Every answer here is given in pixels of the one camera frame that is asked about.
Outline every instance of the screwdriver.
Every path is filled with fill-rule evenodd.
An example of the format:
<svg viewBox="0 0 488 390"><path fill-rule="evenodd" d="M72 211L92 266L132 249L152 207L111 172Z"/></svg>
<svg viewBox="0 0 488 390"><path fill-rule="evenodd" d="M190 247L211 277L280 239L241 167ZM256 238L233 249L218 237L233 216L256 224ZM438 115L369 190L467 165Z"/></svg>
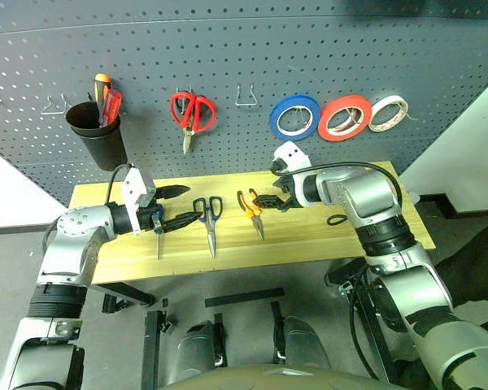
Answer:
<svg viewBox="0 0 488 390"><path fill-rule="evenodd" d="M98 73L94 77L94 96L98 104L99 120L101 122L103 107L107 100L108 91L111 88L111 78L105 73Z"/></svg>
<svg viewBox="0 0 488 390"><path fill-rule="evenodd" d="M105 102L105 107L103 108L99 127L102 128L103 126L114 123L117 115L120 112L122 99L123 95L117 89L108 90L107 101Z"/></svg>

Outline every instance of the black cup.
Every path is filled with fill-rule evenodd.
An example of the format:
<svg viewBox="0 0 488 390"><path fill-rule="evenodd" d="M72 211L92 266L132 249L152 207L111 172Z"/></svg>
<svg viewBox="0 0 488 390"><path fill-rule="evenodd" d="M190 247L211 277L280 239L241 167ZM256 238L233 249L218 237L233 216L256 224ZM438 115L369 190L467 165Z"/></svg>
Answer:
<svg viewBox="0 0 488 390"><path fill-rule="evenodd" d="M65 119L73 132L81 138L98 167L104 171L114 171L118 165L127 162L119 116L115 122L100 128L96 102L85 102L73 106Z"/></svg>

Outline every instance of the wooden tabletop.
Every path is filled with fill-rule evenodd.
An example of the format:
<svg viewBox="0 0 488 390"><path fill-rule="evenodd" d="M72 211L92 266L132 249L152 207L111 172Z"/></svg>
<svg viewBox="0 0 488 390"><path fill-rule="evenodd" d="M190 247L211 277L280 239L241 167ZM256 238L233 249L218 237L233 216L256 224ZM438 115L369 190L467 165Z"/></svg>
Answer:
<svg viewBox="0 0 488 390"><path fill-rule="evenodd" d="M377 162L377 165L395 174L390 162ZM239 208L236 193L242 190L250 201L247 190L253 188L258 194L277 194L286 199L280 189L272 186L276 179L266 171L156 180L158 186L184 184L191 187L180 197L162 201L165 219L192 210L192 201L197 197L218 195L223 198L224 212L216 222L215 258L211 258L204 223L199 221L162 235L159 256L156 256L157 236L153 232L144 232L141 236L129 233L101 248L93 283L364 255L349 222L333 227L326 224L327 217L342 212L339 206L320 204L290 209L286 213L263 210L265 241L260 240L251 220ZM403 215L412 233L426 249L434 249L416 208L403 187L402 190ZM70 207L101 205L106 191L107 184L77 185ZM114 183L111 200L122 203L120 183Z"/></svg>

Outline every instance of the white wall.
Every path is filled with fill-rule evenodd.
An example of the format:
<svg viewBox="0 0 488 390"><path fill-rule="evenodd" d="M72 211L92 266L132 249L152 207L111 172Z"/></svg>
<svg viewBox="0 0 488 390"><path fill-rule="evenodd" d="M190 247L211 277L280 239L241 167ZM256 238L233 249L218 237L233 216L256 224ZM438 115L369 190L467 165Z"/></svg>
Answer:
<svg viewBox="0 0 488 390"><path fill-rule="evenodd" d="M49 223L66 211L0 157L0 227Z"/></svg>
<svg viewBox="0 0 488 390"><path fill-rule="evenodd" d="M488 210L488 88L401 178L409 191L445 193L458 212Z"/></svg>

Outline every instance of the orange-handled pliers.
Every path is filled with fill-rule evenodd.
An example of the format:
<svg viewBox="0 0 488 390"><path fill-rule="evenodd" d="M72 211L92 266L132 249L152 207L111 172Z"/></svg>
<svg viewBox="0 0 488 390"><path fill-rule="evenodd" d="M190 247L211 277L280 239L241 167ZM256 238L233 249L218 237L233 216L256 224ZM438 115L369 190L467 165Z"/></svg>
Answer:
<svg viewBox="0 0 488 390"><path fill-rule="evenodd" d="M250 195L251 199L255 200L257 198L257 193L254 189L250 188ZM262 214L262 209L258 207L255 203L251 203L251 207L249 207L244 200L244 195L242 191L237 191L237 200L238 205L246 212L246 217L250 218L253 221L253 227L259 233L259 237L264 240L264 226L262 224L262 219L260 219L260 215Z"/></svg>

